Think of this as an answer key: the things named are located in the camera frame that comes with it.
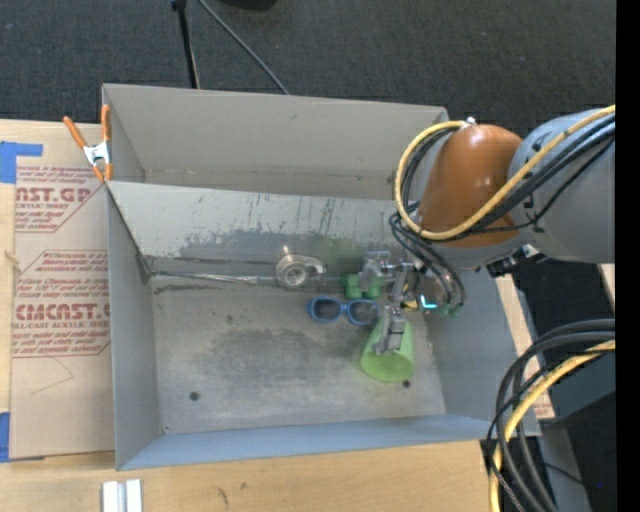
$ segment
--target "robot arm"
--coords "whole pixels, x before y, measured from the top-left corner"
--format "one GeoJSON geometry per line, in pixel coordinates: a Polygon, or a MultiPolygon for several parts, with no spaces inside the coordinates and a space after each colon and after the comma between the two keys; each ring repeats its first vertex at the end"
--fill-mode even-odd
{"type": "Polygon", "coordinates": [[[452,305],[463,300],[460,270],[497,276],[541,257],[613,263],[614,183],[615,106],[554,119],[524,140],[447,122],[403,154],[390,224],[452,305]]]}

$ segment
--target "green plastic cup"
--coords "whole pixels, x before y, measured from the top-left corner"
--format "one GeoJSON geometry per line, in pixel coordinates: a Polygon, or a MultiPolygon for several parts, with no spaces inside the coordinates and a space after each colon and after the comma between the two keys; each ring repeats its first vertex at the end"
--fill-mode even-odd
{"type": "Polygon", "coordinates": [[[373,345],[382,336],[383,320],[380,319],[371,331],[369,340],[362,351],[360,365],[364,372],[376,380],[383,382],[402,382],[413,375],[413,330],[407,322],[402,335],[400,348],[388,354],[378,355],[373,345]]]}

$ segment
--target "cardboard box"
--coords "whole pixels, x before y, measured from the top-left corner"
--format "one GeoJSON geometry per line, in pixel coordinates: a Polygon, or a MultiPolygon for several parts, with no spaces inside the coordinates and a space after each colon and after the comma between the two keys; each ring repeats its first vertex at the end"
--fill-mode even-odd
{"type": "MultiPolygon", "coordinates": [[[[80,128],[90,144],[101,137],[80,128]]],[[[62,123],[3,120],[0,141],[9,457],[111,450],[106,190],[62,123]]]]}
{"type": "Polygon", "coordinates": [[[409,314],[414,376],[359,368],[369,331],[305,309],[395,244],[391,177],[440,107],[105,85],[116,467],[477,439],[514,357],[494,280],[459,317],[409,314]],[[323,288],[277,280],[288,255],[323,288]]]}

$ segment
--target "yellow cable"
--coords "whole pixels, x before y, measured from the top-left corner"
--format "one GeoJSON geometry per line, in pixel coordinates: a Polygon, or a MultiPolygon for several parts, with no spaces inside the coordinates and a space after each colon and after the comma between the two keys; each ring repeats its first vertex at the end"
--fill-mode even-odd
{"type": "MultiPolygon", "coordinates": [[[[587,352],[591,351],[602,351],[602,350],[615,350],[616,342],[615,340],[609,340],[604,343],[600,343],[596,345],[587,352]]],[[[577,356],[573,356],[566,361],[562,362],[559,366],[557,366],[553,371],[541,377],[540,380],[536,382],[536,384],[529,390],[524,400],[520,402],[518,407],[513,411],[509,421],[507,421],[504,428],[504,436],[505,439],[509,439],[516,426],[529,408],[533,405],[533,403],[538,399],[540,395],[542,395],[547,389],[549,389],[554,383],[556,383],[560,378],[564,377],[566,374],[576,369],[578,366],[581,366],[592,359],[595,359],[602,354],[580,354],[577,356]]],[[[502,465],[502,451],[500,450],[500,445],[496,446],[495,451],[493,452],[493,462],[500,470],[500,466],[502,465]]],[[[491,510],[493,512],[500,512],[500,498],[499,498],[499,482],[498,477],[492,472],[489,477],[489,504],[491,506],[491,510]]]]}
{"type": "Polygon", "coordinates": [[[547,153],[549,153],[549,151],[551,151],[558,144],[560,144],[563,140],[565,140],[567,137],[569,137],[570,135],[572,135],[576,131],[580,130],[584,126],[586,126],[589,123],[592,123],[592,122],[594,122],[594,121],[596,121],[596,120],[598,120],[598,119],[600,119],[602,117],[605,117],[605,116],[608,116],[609,114],[612,114],[613,112],[615,112],[615,110],[616,110],[615,105],[611,105],[610,107],[598,110],[597,112],[594,112],[593,114],[590,114],[589,116],[585,117],[584,119],[582,119],[582,120],[578,121],[577,123],[573,124],[568,129],[563,131],[561,134],[557,135],[553,140],[551,140],[549,143],[545,144],[542,147],[542,149],[540,149],[540,151],[538,151],[531,160],[529,160],[524,166],[522,166],[520,168],[520,170],[516,174],[514,174],[511,177],[511,179],[509,181],[507,181],[507,183],[505,183],[502,186],[502,188],[500,188],[500,190],[498,190],[491,197],[491,199],[489,199],[489,201],[487,201],[484,204],[484,206],[482,206],[482,208],[480,208],[475,214],[473,214],[471,217],[469,217],[467,220],[465,220],[464,222],[462,222],[461,224],[459,224],[455,228],[449,229],[447,231],[440,231],[440,232],[428,231],[426,229],[423,229],[418,224],[416,224],[411,219],[411,217],[409,217],[409,215],[407,214],[407,212],[406,212],[406,210],[405,210],[405,208],[404,208],[404,206],[402,204],[402,191],[401,191],[402,176],[404,174],[404,170],[405,170],[405,167],[406,167],[406,164],[407,164],[407,160],[409,159],[409,156],[415,150],[415,148],[426,137],[428,137],[429,135],[432,135],[433,133],[436,133],[436,132],[438,132],[440,130],[444,130],[444,129],[447,129],[447,128],[452,128],[452,127],[453,128],[455,128],[455,127],[461,128],[463,126],[468,125],[469,123],[467,123],[465,121],[448,121],[448,122],[445,122],[445,123],[439,123],[437,125],[433,125],[430,128],[424,130],[422,133],[420,133],[411,142],[411,144],[407,147],[407,149],[403,153],[402,157],[400,158],[400,163],[398,164],[398,170],[396,172],[395,183],[394,183],[394,199],[395,199],[395,202],[396,202],[396,207],[397,207],[398,213],[400,214],[400,217],[406,223],[406,225],[411,229],[411,231],[413,231],[414,233],[418,234],[420,237],[426,238],[428,240],[446,240],[447,238],[451,238],[451,237],[454,237],[456,235],[459,235],[460,233],[464,233],[470,227],[472,227],[473,225],[478,223],[495,206],[497,206],[497,204],[505,198],[505,196],[511,191],[511,189],[513,189],[518,184],[518,182],[520,180],[522,180],[531,171],[531,169],[540,160],[542,160],[547,155],[547,153]]]}

